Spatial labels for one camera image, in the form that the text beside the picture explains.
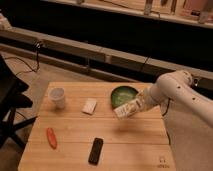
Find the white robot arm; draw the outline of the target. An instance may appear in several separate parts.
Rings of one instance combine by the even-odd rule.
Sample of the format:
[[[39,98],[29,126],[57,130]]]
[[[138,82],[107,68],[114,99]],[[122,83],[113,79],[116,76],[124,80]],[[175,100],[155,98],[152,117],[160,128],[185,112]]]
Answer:
[[[191,88],[192,85],[193,76],[186,70],[165,73],[138,93],[136,98],[142,102],[143,111],[171,99],[189,108],[213,128],[213,100],[197,93]]]

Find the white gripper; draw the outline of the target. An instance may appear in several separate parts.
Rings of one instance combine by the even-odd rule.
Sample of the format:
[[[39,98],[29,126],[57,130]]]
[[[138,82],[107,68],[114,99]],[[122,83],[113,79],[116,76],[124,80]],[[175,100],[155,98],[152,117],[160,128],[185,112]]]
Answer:
[[[136,95],[136,99],[140,102],[141,111],[148,111],[158,105],[158,103],[151,97],[148,89],[140,91]]]

